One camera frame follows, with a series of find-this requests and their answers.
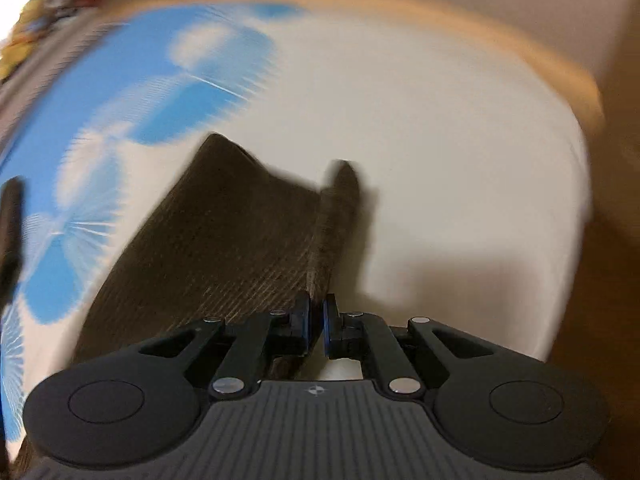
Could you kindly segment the dark brown corduroy pants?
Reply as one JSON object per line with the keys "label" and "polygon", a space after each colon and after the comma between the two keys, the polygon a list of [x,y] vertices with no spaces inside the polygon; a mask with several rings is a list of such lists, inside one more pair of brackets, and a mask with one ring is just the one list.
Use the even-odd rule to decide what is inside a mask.
{"label": "dark brown corduroy pants", "polygon": [[[357,221],[360,182],[334,162],[321,190],[270,172],[244,148],[208,136],[188,169],[117,259],[93,299],[70,357],[75,364],[163,336],[188,323],[286,310],[306,292],[314,304],[314,343],[322,299]],[[221,400],[160,456],[132,465],[67,465],[40,455],[29,437],[20,479],[218,479],[235,477],[258,443],[272,442],[279,396],[303,356],[270,363],[255,391],[231,400],[233,382],[213,384]]]}

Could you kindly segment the blue white patterned bedsheet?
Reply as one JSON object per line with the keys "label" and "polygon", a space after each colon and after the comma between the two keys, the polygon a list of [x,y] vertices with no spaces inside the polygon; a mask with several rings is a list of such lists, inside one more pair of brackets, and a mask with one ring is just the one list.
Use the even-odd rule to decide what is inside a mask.
{"label": "blue white patterned bedsheet", "polygon": [[119,23],[55,79],[2,156],[25,261],[4,317],[11,455],[24,400],[209,133],[317,183],[355,163],[366,216],[337,287],[544,358],[590,202],[567,100],[518,55],[432,26],[306,6],[178,4]]}

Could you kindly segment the wooden bed frame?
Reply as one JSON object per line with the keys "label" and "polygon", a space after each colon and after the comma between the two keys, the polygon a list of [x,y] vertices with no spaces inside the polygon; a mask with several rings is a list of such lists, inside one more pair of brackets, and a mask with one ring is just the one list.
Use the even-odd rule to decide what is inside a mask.
{"label": "wooden bed frame", "polygon": [[[164,6],[190,3],[221,3],[244,0],[111,0],[100,6],[96,19],[112,24],[131,15]],[[376,14],[471,40],[485,47],[520,58],[540,79],[562,96],[572,109],[582,131],[597,136],[605,127],[602,96],[597,81],[581,65],[526,35],[525,32],[492,18],[439,0],[273,0],[304,8],[348,9]]]}

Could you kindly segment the yellow plush toy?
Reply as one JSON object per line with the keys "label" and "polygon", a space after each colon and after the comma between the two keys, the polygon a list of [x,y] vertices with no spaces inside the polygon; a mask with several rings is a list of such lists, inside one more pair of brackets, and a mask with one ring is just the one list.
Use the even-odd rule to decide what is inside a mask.
{"label": "yellow plush toy", "polygon": [[1,48],[2,82],[5,82],[32,54],[39,41],[47,35],[50,24],[51,17],[46,0],[29,0],[24,5],[8,42]]}

